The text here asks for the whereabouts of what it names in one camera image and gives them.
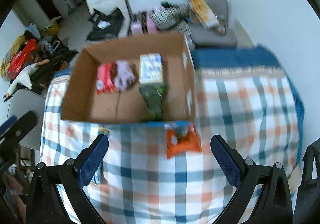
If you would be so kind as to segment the black bag on chair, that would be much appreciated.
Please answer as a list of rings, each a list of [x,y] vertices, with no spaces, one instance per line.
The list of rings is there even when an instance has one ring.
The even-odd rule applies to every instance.
[[[119,8],[106,15],[97,9],[88,19],[92,23],[92,30],[88,33],[87,41],[101,41],[117,39],[123,26],[125,17]]]

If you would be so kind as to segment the orange snack packet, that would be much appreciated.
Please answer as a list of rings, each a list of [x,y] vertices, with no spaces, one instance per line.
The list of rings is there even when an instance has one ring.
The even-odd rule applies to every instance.
[[[167,144],[167,159],[182,152],[202,152],[201,139],[196,127],[191,123],[184,135],[179,135],[175,130],[168,129],[165,134]]]

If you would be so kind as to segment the long blue snack packet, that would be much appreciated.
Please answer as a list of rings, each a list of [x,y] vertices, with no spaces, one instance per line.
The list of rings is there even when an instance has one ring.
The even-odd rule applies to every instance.
[[[108,136],[110,134],[110,131],[107,128],[100,127],[98,130],[99,135],[105,135],[105,141],[103,142],[103,145],[99,145],[99,151],[98,151],[98,159],[100,160],[100,164],[94,174],[93,181],[95,184],[102,184],[103,182],[103,159],[108,151],[109,148],[109,140]]]

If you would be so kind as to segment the pink suitcase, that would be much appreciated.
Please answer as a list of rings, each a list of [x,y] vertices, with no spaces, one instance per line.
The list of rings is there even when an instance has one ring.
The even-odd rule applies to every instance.
[[[138,12],[132,17],[131,33],[133,35],[156,34],[158,33],[158,28],[149,17],[148,12]]]

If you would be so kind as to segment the white goose plush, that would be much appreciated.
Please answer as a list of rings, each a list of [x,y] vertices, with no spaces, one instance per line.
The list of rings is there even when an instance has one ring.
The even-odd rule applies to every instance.
[[[12,84],[9,86],[6,94],[3,96],[3,99],[7,100],[16,90],[18,84],[28,88],[31,90],[32,83],[30,77],[39,69],[41,65],[45,65],[49,63],[48,59],[45,59],[41,62],[33,63],[26,66],[22,71],[18,74],[18,76],[13,80]]]

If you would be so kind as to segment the grey chair far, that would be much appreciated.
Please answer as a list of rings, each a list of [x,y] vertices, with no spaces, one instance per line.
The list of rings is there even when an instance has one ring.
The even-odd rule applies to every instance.
[[[235,48],[237,39],[228,27],[227,0],[188,0],[191,39],[198,47]]]

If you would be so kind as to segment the red plastic bag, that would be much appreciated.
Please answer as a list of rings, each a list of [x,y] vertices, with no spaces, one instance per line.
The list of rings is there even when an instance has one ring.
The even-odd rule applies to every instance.
[[[26,43],[25,47],[12,58],[9,69],[7,70],[7,76],[10,80],[14,80],[18,76],[26,62],[33,62],[35,60],[36,55],[32,53],[36,52],[36,50],[37,41],[31,39]]]

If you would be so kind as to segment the red snack packet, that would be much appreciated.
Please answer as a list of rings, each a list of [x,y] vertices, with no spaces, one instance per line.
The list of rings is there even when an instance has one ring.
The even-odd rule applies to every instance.
[[[115,62],[102,64],[97,68],[96,93],[116,93],[118,89],[114,83],[117,76],[117,65]]]

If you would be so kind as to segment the white blue tissue pack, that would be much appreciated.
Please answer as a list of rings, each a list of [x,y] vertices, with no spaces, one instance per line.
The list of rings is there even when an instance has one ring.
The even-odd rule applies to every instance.
[[[159,53],[144,54],[140,56],[139,83],[164,83],[163,62]]]

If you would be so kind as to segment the yellow printed box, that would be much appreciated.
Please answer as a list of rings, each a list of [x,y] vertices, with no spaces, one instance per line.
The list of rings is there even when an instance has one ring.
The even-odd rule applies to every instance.
[[[217,15],[204,0],[190,0],[189,5],[204,28],[214,28],[219,25]]]

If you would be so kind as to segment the green snack packet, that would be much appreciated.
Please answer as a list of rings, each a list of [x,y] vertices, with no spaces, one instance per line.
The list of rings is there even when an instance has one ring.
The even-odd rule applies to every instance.
[[[139,93],[142,96],[151,121],[163,121],[163,105],[168,91],[164,83],[142,84]]]

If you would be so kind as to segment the white leather chair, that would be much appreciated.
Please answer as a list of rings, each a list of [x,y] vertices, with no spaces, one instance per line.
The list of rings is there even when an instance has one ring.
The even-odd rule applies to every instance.
[[[124,22],[123,26],[121,27],[119,37],[127,37],[131,20],[126,0],[86,0],[86,4],[91,15],[94,13],[94,9],[107,15],[114,9],[119,8],[124,16]]]

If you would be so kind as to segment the plaid quilt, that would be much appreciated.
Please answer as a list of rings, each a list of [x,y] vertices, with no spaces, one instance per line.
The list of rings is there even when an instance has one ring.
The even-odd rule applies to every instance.
[[[280,162],[292,175],[302,122],[287,77],[214,79],[198,70],[196,92],[200,153],[168,159],[163,127],[108,127],[101,181],[85,187],[105,222],[214,222],[235,191],[210,150],[216,134],[243,158],[267,166]]]

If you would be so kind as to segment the patterned black white bag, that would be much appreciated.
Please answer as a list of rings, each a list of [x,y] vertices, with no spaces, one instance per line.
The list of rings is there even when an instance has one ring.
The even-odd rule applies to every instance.
[[[190,7],[187,4],[178,4],[168,7],[153,9],[149,14],[160,31],[169,30],[180,24],[189,17]]]

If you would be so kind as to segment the grey chair near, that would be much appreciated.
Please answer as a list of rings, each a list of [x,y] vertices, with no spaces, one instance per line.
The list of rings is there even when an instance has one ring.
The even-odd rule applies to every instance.
[[[40,150],[45,100],[45,97],[28,89],[16,91],[9,100],[7,118],[13,115],[20,118],[30,110],[37,116],[37,125],[21,140],[20,146]]]

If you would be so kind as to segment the cardboard box blue front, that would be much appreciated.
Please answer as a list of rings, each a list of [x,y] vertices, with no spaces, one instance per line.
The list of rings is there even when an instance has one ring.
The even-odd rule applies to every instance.
[[[123,93],[96,93],[97,68],[101,64],[127,60],[139,75],[139,58],[159,53],[163,60],[164,82],[168,91],[164,99],[163,120],[185,125],[196,117],[195,71],[184,35],[161,33],[132,35],[99,42],[84,48],[73,68],[62,101],[61,118],[76,122],[107,125],[151,124],[147,107],[139,93],[139,83]]]

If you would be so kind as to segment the grey chair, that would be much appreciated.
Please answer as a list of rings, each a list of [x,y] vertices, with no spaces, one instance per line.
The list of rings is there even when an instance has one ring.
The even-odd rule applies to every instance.
[[[191,39],[198,47],[235,48],[237,39],[228,27],[227,0],[188,0]]]
[[[16,91],[9,100],[7,118],[13,115],[20,118],[30,110],[37,116],[37,125],[21,140],[20,146],[40,150],[45,100],[45,97],[28,89]]]

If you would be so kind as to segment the tape roll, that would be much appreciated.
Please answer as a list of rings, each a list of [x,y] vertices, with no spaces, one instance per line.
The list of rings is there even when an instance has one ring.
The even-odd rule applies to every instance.
[[[216,30],[220,35],[225,35],[226,34],[226,27],[224,25],[217,26]]]

